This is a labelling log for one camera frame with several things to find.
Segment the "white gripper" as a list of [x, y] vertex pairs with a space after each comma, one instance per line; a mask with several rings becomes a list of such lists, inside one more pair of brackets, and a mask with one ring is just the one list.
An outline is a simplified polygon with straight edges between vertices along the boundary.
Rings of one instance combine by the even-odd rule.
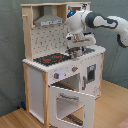
[[66, 39], [68, 48], [86, 47], [96, 44], [96, 39], [93, 33], [68, 33]]

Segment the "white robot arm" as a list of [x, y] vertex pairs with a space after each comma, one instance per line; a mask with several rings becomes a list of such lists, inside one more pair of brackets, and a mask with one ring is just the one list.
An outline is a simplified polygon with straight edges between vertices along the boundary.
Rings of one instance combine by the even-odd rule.
[[67, 14], [67, 23], [77, 41], [84, 41], [86, 39], [84, 33], [85, 26], [93, 29], [103, 27], [117, 33], [117, 42], [121, 47], [128, 47], [128, 21], [121, 17], [104, 17], [99, 13], [89, 10], [74, 10]]

